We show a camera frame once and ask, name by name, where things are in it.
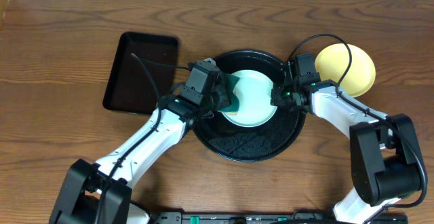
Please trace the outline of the green and yellow scrub sponge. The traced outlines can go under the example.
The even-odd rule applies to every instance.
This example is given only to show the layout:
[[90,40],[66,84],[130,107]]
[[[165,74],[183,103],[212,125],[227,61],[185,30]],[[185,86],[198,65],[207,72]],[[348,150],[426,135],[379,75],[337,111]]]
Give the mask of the green and yellow scrub sponge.
[[240,102],[237,96],[235,95],[235,86],[239,82],[240,78],[235,75],[224,74],[224,82],[225,82],[225,94],[228,98],[228,105],[223,105],[219,112],[230,113],[236,115],[239,110]]

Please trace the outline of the yellow plate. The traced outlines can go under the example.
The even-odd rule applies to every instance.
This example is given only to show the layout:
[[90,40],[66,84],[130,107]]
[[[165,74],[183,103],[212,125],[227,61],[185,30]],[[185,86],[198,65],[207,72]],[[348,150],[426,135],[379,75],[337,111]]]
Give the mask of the yellow plate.
[[[348,44],[351,51],[352,63],[348,73],[344,76],[340,87],[352,97],[361,96],[374,84],[376,69],[372,59],[361,48]],[[315,59],[315,68],[322,81],[338,82],[348,67],[349,53],[346,46],[337,43],[324,48]]]

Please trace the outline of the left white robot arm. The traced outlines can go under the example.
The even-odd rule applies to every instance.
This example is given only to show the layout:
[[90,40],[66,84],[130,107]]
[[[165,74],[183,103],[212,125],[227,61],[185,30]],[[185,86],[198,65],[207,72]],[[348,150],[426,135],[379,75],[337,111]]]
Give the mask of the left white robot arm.
[[90,164],[77,160],[67,171],[50,223],[147,223],[149,214],[131,203],[143,174],[183,139],[200,117],[236,109],[239,78],[221,71],[211,58],[189,67],[185,83],[157,97],[149,120],[120,147]]

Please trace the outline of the pale green plate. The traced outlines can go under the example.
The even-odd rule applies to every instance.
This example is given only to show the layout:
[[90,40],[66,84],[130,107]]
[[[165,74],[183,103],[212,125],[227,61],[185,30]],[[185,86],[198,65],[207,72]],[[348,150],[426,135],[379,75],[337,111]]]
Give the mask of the pale green plate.
[[269,121],[277,111],[277,107],[271,105],[271,79],[254,70],[236,71],[231,75],[239,78],[233,88],[239,106],[237,111],[221,111],[224,117],[232,124],[245,128],[260,126]]

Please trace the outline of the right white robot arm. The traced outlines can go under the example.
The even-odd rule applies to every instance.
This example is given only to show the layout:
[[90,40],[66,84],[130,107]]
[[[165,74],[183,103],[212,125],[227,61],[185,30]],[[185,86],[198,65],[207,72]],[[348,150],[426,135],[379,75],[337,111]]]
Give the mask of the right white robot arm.
[[333,207],[341,223],[371,223],[389,208],[412,208],[427,194],[427,171],[412,120],[390,116],[320,80],[313,61],[292,59],[271,103],[325,119],[350,140],[352,190]]

